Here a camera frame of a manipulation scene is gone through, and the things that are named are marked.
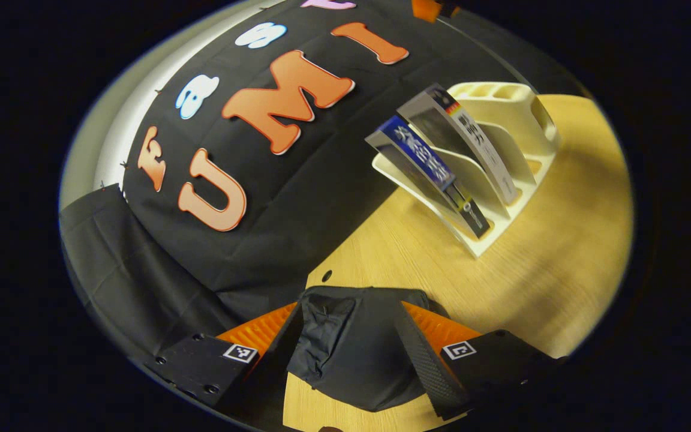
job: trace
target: white desk organizer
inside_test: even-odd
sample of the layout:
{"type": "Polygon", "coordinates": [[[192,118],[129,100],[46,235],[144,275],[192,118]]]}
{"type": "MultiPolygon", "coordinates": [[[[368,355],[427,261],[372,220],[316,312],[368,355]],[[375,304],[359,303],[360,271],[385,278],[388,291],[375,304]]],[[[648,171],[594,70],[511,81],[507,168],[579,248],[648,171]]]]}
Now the white desk organizer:
{"type": "Polygon", "coordinates": [[[372,167],[431,209],[474,257],[480,257],[508,229],[535,194],[554,162],[561,138],[548,112],[526,85],[464,82],[453,85],[449,93],[473,116],[503,159],[520,192],[513,203],[505,205],[497,197],[482,167],[471,158],[437,148],[417,128],[412,129],[444,159],[471,193],[490,222],[487,233],[476,238],[459,214],[425,197],[383,155],[378,154],[372,159],[372,167]],[[533,172],[528,162],[538,168],[533,172]]]}

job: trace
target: orange letter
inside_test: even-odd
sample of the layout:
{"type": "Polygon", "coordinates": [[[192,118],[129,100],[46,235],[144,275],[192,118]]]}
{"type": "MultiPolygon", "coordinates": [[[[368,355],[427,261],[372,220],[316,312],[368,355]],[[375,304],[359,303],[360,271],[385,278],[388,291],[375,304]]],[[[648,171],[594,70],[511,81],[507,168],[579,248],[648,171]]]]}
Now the orange letter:
{"type": "Polygon", "coordinates": [[[140,156],[137,157],[137,167],[143,169],[148,177],[154,181],[154,189],[156,192],[161,191],[161,183],[164,180],[164,170],[167,169],[167,164],[164,161],[157,162],[156,158],[161,158],[161,145],[159,145],[154,137],[156,136],[156,126],[151,126],[146,132],[146,137],[143,139],[143,148],[140,150],[140,156]]]}
{"type": "Polygon", "coordinates": [[[367,30],[362,22],[343,24],[332,30],[334,36],[346,36],[367,47],[369,51],[378,55],[378,61],[384,65],[393,65],[409,55],[409,51],[403,47],[393,46],[386,39],[367,30]]]}
{"type": "Polygon", "coordinates": [[[244,217],[244,211],[247,210],[247,197],[244,195],[244,189],[230,175],[210,162],[206,158],[206,150],[203,148],[194,154],[194,159],[191,160],[190,173],[192,177],[203,176],[209,183],[223,191],[228,197],[228,204],[223,210],[218,210],[194,192],[194,184],[186,183],[181,188],[178,207],[182,211],[194,214],[197,219],[211,229],[219,230],[219,232],[229,232],[235,229],[244,217]]]}
{"type": "Polygon", "coordinates": [[[300,136],[297,125],[282,125],[272,115],[312,121],[311,106],[302,90],[313,95],[317,107],[326,109],[353,90],[353,80],[337,77],[310,63],[295,50],[271,63],[278,90],[242,88],[223,106],[223,118],[238,117],[271,140],[271,153],[283,155],[300,136]]]}

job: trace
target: wooden table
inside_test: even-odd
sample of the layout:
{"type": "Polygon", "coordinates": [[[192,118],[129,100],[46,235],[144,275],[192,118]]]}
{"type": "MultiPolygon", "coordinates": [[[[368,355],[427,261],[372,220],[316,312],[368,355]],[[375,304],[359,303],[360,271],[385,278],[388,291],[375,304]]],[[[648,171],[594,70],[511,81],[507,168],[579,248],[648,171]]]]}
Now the wooden table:
{"type": "MultiPolygon", "coordinates": [[[[562,136],[559,153],[527,207],[482,257],[398,188],[310,273],[308,286],[420,288],[474,330],[504,328],[554,358],[571,353],[625,272],[633,193],[620,145],[595,104],[539,98],[562,136]]],[[[304,432],[417,432],[444,423],[427,395],[369,413],[287,378],[284,424],[304,432]]]]}

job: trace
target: book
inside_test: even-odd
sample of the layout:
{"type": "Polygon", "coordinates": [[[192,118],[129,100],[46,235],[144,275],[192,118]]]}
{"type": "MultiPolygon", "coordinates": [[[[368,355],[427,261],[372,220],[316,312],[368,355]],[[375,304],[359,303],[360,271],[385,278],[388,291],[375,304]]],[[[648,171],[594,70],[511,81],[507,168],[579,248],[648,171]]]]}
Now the book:
{"type": "Polygon", "coordinates": [[[463,216],[477,238],[490,229],[487,219],[455,173],[398,115],[365,140],[407,176],[422,194],[463,216]]]}
{"type": "Polygon", "coordinates": [[[474,118],[444,87],[431,85],[397,111],[430,140],[430,145],[473,159],[502,202],[510,205],[516,199],[516,186],[500,155],[474,118]]]}

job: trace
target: letter m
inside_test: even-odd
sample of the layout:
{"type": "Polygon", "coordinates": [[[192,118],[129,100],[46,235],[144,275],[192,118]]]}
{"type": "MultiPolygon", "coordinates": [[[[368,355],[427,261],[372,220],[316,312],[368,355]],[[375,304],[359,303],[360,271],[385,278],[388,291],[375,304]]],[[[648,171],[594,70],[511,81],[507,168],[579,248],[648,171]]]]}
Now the letter m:
{"type": "Polygon", "coordinates": [[[297,125],[282,125],[274,116],[313,121],[314,115],[302,91],[313,96],[316,107],[327,109],[353,90],[353,80],[337,77],[295,50],[271,63],[277,90],[244,88],[223,106],[223,118],[238,117],[271,140],[271,153],[283,155],[300,137],[297,125]]]}

